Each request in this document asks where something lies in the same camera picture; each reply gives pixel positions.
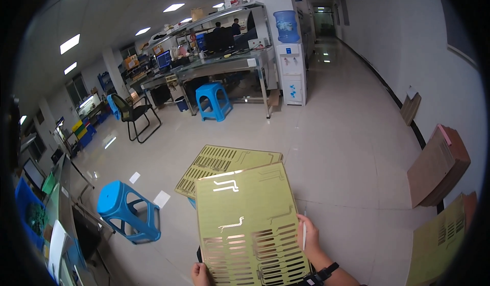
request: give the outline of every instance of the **blue plastic stool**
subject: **blue plastic stool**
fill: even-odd
[[[126,197],[130,192],[137,195],[139,199],[126,203]],[[146,215],[146,222],[141,221],[136,216],[137,211],[134,205],[140,202],[146,202],[147,205],[148,214]],[[133,244],[136,244],[136,240],[157,241],[160,239],[162,233],[155,227],[155,209],[160,210],[157,205],[151,203],[144,196],[121,181],[114,181],[104,186],[97,202],[97,212],[101,215],[102,219]],[[110,221],[113,218],[121,220],[120,228]],[[126,234],[126,223],[129,223],[138,233]]]
[[[224,93],[224,99],[217,99],[217,91],[222,90]],[[207,97],[209,99],[208,103],[202,107],[199,103],[201,97]],[[204,121],[205,118],[216,118],[217,122],[221,122],[226,117],[228,109],[232,110],[233,106],[230,104],[226,91],[224,91],[223,86],[220,82],[213,82],[204,84],[195,91],[195,99],[199,106],[199,111],[201,112],[201,119]],[[220,103],[224,103],[223,108],[219,107]],[[206,108],[211,107],[213,111],[204,111]]]

